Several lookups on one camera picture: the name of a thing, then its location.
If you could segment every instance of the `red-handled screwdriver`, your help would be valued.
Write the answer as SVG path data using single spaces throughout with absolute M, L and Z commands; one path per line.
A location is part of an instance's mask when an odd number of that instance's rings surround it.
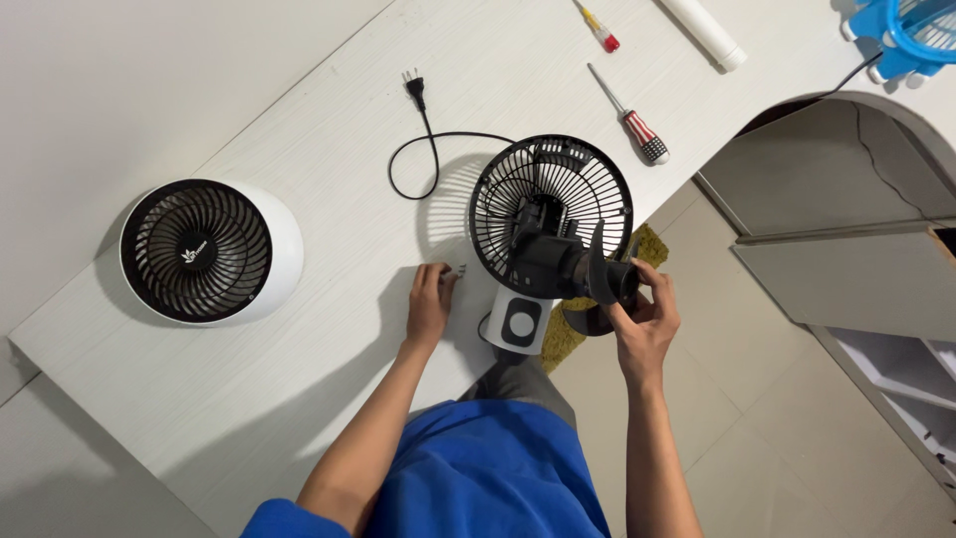
M 655 165 L 662 165 L 670 160 L 670 152 L 667 151 L 667 147 L 663 144 L 658 135 L 654 134 L 654 131 L 647 126 L 647 123 L 644 123 L 644 120 L 638 116 L 638 113 L 633 110 L 625 110 L 621 106 L 618 97 L 614 95 L 614 92 L 611 91 L 611 88 L 607 87 L 607 83 L 604 82 L 604 79 L 598 75 L 598 70 L 595 69 L 595 66 L 588 64 L 588 69 L 591 70 L 591 73 L 594 74 L 597 78 L 597 83 L 600 84 L 600 87 L 604 89 L 604 93 L 607 94 L 607 97 L 611 99 L 611 103 L 618 110 L 620 114 L 620 119 L 627 125 L 627 128 L 631 129 L 631 132 L 634 133 L 634 136 L 638 139 L 638 144 L 641 145 L 641 150 L 643 150 L 644 155 L 647 156 L 647 159 L 650 160 Z

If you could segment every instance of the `gray pants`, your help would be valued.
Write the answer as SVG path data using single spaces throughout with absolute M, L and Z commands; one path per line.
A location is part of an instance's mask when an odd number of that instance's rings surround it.
M 528 357 L 518 366 L 497 363 L 488 370 L 458 401 L 518 400 L 539 405 L 560 416 L 577 430 L 575 410 L 541 368 L 537 357 Z

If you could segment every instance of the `red and white screwdriver handle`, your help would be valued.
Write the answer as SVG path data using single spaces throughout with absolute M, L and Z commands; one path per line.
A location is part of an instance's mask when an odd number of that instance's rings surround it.
M 654 131 L 647 126 L 647 123 L 638 116 L 637 112 L 633 110 L 625 111 L 622 120 L 624 124 L 627 125 L 627 128 L 631 129 L 634 136 L 638 138 L 638 143 L 641 145 L 641 149 L 644 155 L 647 156 L 647 159 L 655 165 L 662 165 L 670 160 L 670 152 L 667 151 L 667 146 L 665 146 L 661 139 L 658 138 L 658 135 L 654 134 Z

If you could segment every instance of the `person's left hand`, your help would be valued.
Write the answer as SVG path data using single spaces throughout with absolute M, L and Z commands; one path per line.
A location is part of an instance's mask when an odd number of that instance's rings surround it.
M 451 312 L 451 293 L 458 275 L 447 275 L 451 266 L 447 263 L 423 263 L 419 265 L 408 296 L 408 326 L 405 339 L 416 345 L 432 349 L 438 345 Z

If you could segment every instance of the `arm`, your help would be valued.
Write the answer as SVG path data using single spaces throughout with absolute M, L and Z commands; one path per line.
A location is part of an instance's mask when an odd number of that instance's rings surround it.
M 633 319 L 620 304 L 607 309 L 628 393 L 627 535 L 703 538 L 663 399 L 663 358 L 681 324 L 674 284 L 648 263 L 632 261 L 654 302 L 639 294 Z
M 296 503 L 360 535 L 395 457 L 412 396 L 451 310 L 457 275 L 445 263 L 419 266 L 408 327 L 395 362 L 315 465 Z

